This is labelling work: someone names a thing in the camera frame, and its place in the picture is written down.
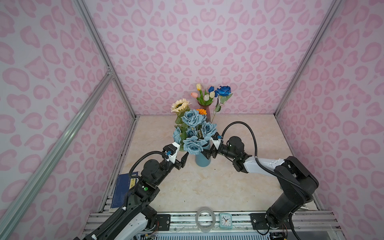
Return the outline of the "teal cylindrical vase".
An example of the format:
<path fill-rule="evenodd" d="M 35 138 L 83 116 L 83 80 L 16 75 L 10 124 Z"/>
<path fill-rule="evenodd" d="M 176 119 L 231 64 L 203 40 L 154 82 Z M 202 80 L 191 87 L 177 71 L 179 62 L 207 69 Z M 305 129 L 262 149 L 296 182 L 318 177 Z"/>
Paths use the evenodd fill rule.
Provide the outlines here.
<path fill-rule="evenodd" d="M 204 151 L 201 151 L 198 155 L 196 155 L 195 162 L 199 167 L 207 167 L 211 163 L 211 158 L 207 158 L 204 155 Z"/>

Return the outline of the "blue rose bouquet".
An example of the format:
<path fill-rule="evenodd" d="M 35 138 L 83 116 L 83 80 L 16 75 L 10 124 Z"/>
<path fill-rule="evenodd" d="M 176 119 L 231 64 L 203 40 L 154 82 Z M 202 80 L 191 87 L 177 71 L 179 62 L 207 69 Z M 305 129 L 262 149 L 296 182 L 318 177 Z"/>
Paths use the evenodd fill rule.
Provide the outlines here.
<path fill-rule="evenodd" d="M 190 155 L 202 153 L 204 147 L 209 145 L 210 139 L 217 133 L 217 125 L 207 121 L 206 115 L 198 110 L 177 113 L 175 123 L 174 142 Z"/>

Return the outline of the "orange flower stem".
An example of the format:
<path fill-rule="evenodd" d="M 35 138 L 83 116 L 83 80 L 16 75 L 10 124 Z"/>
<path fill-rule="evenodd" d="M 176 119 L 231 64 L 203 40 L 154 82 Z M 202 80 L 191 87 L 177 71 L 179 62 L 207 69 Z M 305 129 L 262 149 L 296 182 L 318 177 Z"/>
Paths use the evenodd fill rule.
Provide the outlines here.
<path fill-rule="evenodd" d="M 197 109 L 197 111 L 199 112 L 200 115 L 207 115 L 207 110 L 205 109 Z"/>

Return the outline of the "cream sunflower stem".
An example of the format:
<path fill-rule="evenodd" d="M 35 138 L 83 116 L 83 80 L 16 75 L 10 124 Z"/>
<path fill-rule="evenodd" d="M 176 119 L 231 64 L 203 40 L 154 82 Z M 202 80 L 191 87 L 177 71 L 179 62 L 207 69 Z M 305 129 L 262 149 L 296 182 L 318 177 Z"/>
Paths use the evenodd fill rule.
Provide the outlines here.
<path fill-rule="evenodd" d="M 190 102 L 186 99 L 180 99 L 176 101 L 171 106 L 171 113 L 176 114 L 177 118 L 175 120 L 176 125 L 181 125 L 183 123 L 182 117 L 188 111 L 190 111 Z"/>

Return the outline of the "dark blue rose stem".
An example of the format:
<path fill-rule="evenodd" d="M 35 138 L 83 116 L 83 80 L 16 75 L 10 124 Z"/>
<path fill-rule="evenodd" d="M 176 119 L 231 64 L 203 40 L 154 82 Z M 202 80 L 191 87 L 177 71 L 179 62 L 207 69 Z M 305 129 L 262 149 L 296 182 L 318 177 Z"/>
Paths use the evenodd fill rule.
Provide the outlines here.
<path fill-rule="evenodd" d="M 215 98 L 217 98 L 217 104 L 214 109 L 214 115 L 211 119 L 211 123 L 214 122 L 216 114 L 219 113 L 223 105 L 232 97 L 232 89 L 230 86 L 219 86 L 215 91 Z"/>

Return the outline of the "pink tulip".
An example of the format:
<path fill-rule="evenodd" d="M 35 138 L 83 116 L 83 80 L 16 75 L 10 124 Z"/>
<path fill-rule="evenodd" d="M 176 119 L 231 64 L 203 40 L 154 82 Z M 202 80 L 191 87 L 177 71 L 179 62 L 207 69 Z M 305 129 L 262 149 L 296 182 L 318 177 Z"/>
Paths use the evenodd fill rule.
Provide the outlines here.
<path fill-rule="evenodd" d="M 200 95 L 199 95 L 198 93 L 192 92 L 192 93 L 191 93 L 191 96 L 197 100 L 197 102 L 199 103 L 199 105 L 202 104 L 202 103 L 201 103 Z"/>

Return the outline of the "small blue tulip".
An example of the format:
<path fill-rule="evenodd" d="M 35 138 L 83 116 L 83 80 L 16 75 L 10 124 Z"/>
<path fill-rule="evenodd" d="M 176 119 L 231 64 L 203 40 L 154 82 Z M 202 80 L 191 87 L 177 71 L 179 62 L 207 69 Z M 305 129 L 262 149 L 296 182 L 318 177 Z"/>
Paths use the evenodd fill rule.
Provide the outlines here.
<path fill-rule="evenodd" d="M 215 88 L 214 88 L 213 86 L 211 86 L 211 87 L 208 89 L 209 93 L 213 92 L 214 90 L 215 90 Z"/>

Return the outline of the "yellow tulip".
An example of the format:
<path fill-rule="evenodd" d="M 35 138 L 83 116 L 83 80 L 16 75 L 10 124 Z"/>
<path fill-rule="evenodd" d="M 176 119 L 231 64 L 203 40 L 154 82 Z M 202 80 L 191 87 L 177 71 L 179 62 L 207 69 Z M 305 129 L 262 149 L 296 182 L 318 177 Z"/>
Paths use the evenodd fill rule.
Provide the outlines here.
<path fill-rule="evenodd" d="M 196 88 L 197 88 L 197 91 L 200 94 L 199 98 L 203 99 L 204 98 L 204 94 L 203 94 L 203 91 L 202 91 L 202 85 L 200 83 L 198 83 L 198 84 L 196 84 Z"/>

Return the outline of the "red glass vase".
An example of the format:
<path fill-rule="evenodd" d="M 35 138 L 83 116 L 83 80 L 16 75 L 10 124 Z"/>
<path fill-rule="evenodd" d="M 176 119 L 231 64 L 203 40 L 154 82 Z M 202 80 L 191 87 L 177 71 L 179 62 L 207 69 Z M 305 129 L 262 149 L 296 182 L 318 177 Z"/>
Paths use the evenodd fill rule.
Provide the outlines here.
<path fill-rule="evenodd" d="M 203 115 L 206 117 L 206 121 L 207 122 L 211 122 L 211 113 L 210 113 L 210 106 L 203 106 L 203 105 L 200 105 L 200 108 L 199 109 L 205 109 L 207 110 L 207 115 Z"/>

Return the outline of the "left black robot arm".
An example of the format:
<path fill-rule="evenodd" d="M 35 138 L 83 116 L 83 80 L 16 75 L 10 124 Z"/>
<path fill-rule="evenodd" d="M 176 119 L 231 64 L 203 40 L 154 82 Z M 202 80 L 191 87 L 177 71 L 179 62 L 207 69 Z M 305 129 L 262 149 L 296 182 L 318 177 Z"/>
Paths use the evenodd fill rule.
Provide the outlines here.
<path fill-rule="evenodd" d="M 177 160 L 180 145 L 172 143 L 162 151 L 151 151 L 140 157 L 129 171 L 136 184 L 125 194 L 123 204 L 85 240 L 132 240 L 144 230 L 156 232 L 157 211 L 150 203 L 160 192 L 160 183 L 173 169 L 185 167 L 189 153 Z"/>

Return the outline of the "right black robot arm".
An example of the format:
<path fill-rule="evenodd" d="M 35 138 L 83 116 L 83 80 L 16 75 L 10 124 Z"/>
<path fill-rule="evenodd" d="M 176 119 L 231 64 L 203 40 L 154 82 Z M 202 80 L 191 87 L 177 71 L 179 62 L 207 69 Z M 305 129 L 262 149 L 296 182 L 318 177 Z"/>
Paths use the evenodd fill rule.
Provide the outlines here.
<path fill-rule="evenodd" d="M 276 177 L 283 193 L 267 209 L 262 219 L 254 221 L 253 228 L 258 232 L 260 226 L 265 226 L 267 231 L 289 226 L 296 239 L 299 239 L 293 215 L 314 199 L 313 194 L 319 187 L 319 182 L 296 157 L 289 156 L 277 160 L 259 158 L 256 136 L 253 131 L 250 133 L 255 148 L 253 155 L 245 152 L 241 138 L 232 136 L 224 143 L 225 135 L 218 133 L 211 136 L 210 141 L 213 145 L 209 150 L 203 150 L 202 154 L 212 158 L 222 155 L 232 161 L 233 167 L 240 173 L 258 173 Z"/>

